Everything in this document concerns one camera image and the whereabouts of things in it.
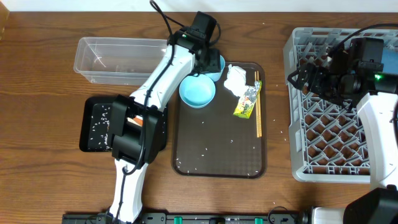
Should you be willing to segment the light blue cup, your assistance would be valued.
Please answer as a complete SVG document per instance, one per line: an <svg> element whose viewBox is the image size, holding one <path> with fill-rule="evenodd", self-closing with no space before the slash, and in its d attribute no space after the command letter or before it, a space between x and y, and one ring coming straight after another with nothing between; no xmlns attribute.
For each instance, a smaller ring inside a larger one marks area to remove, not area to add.
<svg viewBox="0 0 398 224"><path fill-rule="evenodd" d="M205 75L209 78L211 78L214 82L217 82L220 78L221 75L223 73L223 70L225 68L225 59L224 57L221 55L220 56L220 71L216 72L216 73L206 73Z"/></svg>

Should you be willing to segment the light blue bowl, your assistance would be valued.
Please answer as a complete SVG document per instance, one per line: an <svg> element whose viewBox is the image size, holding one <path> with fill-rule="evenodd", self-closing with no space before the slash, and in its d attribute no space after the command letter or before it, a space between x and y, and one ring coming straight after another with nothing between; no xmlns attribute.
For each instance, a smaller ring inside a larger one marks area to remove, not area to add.
<svg viewBox="0 0 398 224"><path fill-rule="evenodd" d="M214 81L206 75L187 76L181 82L179 89L181 100L192 108L203 108L215 97Z"/></svg>

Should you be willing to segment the orange carrot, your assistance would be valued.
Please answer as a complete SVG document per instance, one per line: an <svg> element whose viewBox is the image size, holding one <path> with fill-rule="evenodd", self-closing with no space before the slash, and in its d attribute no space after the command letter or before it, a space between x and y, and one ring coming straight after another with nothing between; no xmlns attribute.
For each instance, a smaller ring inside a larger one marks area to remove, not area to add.
<svg viewBox="0 0 398 224"><path fill-rule="evenodd" d="M132 123L132 124L136 125L136 126L142 127L142 125L143 125L143 119L140 116L136 116L134 118L128 118L127 121L129 123Z"/></svg>

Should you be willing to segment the dark blue plate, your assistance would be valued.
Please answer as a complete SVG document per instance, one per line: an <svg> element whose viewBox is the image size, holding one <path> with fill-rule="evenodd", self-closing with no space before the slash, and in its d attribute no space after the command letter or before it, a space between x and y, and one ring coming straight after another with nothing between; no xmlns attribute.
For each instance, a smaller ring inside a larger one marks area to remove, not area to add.
<svg viewBox="0 0 398 224"><path fill-rule="evenodd" d="M392 49L383 49L382 60L383 73L398 74L398 53Z"/></svg>

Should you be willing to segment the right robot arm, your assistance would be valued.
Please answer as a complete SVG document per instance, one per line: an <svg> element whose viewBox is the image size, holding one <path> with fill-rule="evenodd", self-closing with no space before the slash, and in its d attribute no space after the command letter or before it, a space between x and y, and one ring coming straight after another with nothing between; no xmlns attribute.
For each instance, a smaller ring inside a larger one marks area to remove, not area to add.
<svg viewBox="0 0 398 224"><path fill-rule="evenodd" d="M315 207L302 223L397 223L397 72L388 66L382 39L352 39L330 51L328 68L305 63L287 76L298 90L307 88L336 105L356 108L368 145L369 193L345 208Z"/></svg>

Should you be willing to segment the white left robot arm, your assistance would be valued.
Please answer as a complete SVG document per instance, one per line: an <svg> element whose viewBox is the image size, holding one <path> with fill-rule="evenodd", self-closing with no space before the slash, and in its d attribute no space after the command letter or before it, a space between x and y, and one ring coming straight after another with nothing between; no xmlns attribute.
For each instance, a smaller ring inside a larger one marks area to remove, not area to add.
<svg viewBox="0 0 398 224"><path fill-rule="evenodd" d="M142 210L146 170L165 146L165 109L181 81L192 72L218 72L220 52L212 28L183 27L169 37L163 58L129 97L111 106L108 146L116 166L113 223L134 223Z"/></svg>

